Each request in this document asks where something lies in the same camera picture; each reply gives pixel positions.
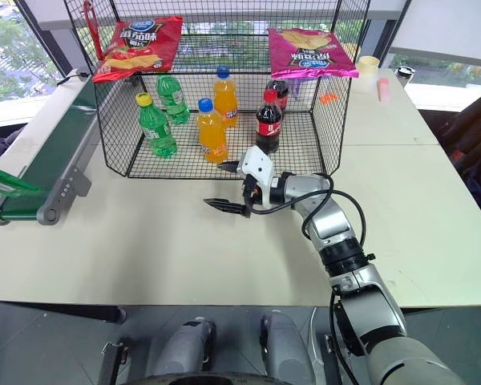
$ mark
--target white table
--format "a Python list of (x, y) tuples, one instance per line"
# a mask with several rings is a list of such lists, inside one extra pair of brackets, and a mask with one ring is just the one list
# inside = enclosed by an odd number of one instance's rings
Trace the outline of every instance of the white table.
[[(400, 306), (481, 305), (481, 212), (383, 74), (390, 103), (351, 95), (335, 186), (364, 208), (365, 250)], [(88, 197), (56, 226), (0, 227), (0, 300), (327, 305), (328, 278), (297, 213), (245, 219), (202, 202), (240, 201), (240, 181), (130, 180), (106, 168), (101, 150), (86, 174)], [(359, 232), (354, 208), (338, 201)]]

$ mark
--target floor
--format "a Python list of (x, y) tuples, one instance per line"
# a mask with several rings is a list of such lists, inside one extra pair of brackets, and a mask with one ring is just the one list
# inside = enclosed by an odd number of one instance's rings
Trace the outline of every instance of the floor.
[[(152, 364), (181, 324), (196, 316), (216, 322), (215, 371), (264, 373), (258, 345), (261, 316), (273, 308), (223, 306), (126, 307), (122, 325), (32, 310), (0, 303), (0, 385), (78, 384), (97, 382), (101, 350), (107, 341), (126, 339), (134, 348), (117, 383), (150, 374)], [(309, 333), (312, 309), (279, 308), (307, 341), (328, 333), (327, 309), (315, 314), (315, 333)], [(481, 385), (481, 307), (429, 310), (406, 316), (410, 335), (428, 345), (467, 383)], [(368, 384), (363, 359), (351, 360), (360, 384)], [(317, 383), (325, 383), (318, 361)]]

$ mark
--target green conveyor belt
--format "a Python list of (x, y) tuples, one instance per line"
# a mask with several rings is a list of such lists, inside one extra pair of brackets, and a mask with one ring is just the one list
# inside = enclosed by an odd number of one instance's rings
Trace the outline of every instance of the green conveyor belt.
[(45, 202), (47, 195), (63, 173), (83, 135), (95, 118), (95, 109), (95, 91), (91, 78), (89, 78), (20, 178), (39, 187), (44, 193), (31, 197), (6, 198), (0, 213), (2, 220), (36, 220), (39, 207)]

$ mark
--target wire cage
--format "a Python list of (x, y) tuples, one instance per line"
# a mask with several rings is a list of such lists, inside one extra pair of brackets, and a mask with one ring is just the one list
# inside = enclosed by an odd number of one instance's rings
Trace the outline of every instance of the wire cage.
[[(255, 112), (271, 79), (268, 28), (334, 32), (355, 60), (370, 0), (94, 0), (99, 38), (105, 49), (116, 20), (181, 15), (182, 37), (170, 75), (176, 77), (191, 111), (187, 124), (172, 124), (178, 151), (154, 156), (138, 123), (135, 95), (147, 91), (157, 107), (155, 72), (95, 85), (103, 153), (109, 168), (132, 178), (236, 179), (205, 161), (195, 119), (197, 102), (213, 99), (216, 68), (228, 66), (236, 83), (239, 118), (227, 130), (228, 160), (239, 160), (255, 144)], [(83, 0), (65, 0), (91, 71), (98, 59), (83, 17)], [(270, 155), (276, 172), (333, 173), (340, 164), (350, 78), (289, 79), (289, 99), (280, 147)]]

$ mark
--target pink chip bag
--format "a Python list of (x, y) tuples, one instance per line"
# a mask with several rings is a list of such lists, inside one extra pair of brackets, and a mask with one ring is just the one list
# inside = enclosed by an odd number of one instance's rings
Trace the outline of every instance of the pink chip bag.
[(358, 77), (353, 61), (330, 32), (269, 28), (269, 54), (274, 79)]

